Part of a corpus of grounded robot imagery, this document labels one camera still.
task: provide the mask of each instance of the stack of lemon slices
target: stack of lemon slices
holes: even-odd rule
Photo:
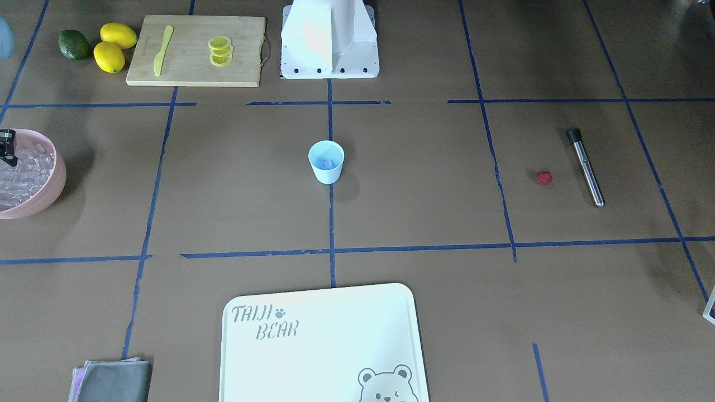
[[[233,45],[228,36],[215,36],[209,40],[209,61],[216,67],[227,66],[233,60]]]

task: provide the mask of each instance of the yellow knife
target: yellow knife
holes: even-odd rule
[[[154,75],[157,77],[162,75],[162,64],[164,63],[164,55],[167,53],[167,46],[169,46],[169,39],[172,38],[173,33],[174,33],[173,26],[167,25],[167,27],[164,28],[164,37],[162,38],[162,49],[159,50],[159,53],[157,53],[156,56],[154,56]]]

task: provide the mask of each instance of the folded cloth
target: folded cloth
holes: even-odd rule
[[[86,361],[72,371],[69,402],[145,402],[149,390],[148,361]]]

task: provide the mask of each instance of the black clip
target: black clip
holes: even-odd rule
[[[13,129],[0,129],[0,158],[12,167],[17,166],[15,130]]]

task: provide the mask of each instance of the bear drawing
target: bear drawing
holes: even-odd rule
[[[371,368],[360,371],[358,378],[363,386],[360,402],[418,402],[412,391],[412,371],[400,364],[392,373],[375,373]]]

